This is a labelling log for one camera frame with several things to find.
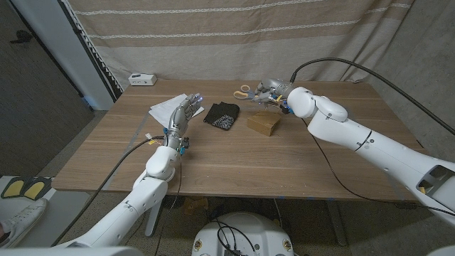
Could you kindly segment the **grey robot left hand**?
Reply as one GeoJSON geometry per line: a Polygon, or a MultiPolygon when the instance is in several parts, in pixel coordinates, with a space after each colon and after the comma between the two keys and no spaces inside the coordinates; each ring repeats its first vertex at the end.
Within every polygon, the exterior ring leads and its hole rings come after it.
{"type": "Polygon", "coordinates": [[[190,94],[172,112],[168,123],[168,132],[164,140],[164,146],[177,149],[180,139],[186,133],[188,123],[193,115],[200,109],[202,97],[199,93],[190,94]]]}

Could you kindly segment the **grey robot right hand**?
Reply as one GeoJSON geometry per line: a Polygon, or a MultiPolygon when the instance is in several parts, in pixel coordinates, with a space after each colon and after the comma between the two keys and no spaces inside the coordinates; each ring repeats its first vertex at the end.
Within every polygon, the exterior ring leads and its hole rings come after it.
{"type": "Polygon", "coordinates": [[[254,102],[270,103],[276,102],[278,98],[286,99],[295,87],[283,80],[265,78],[255,89],[254,102]]]}

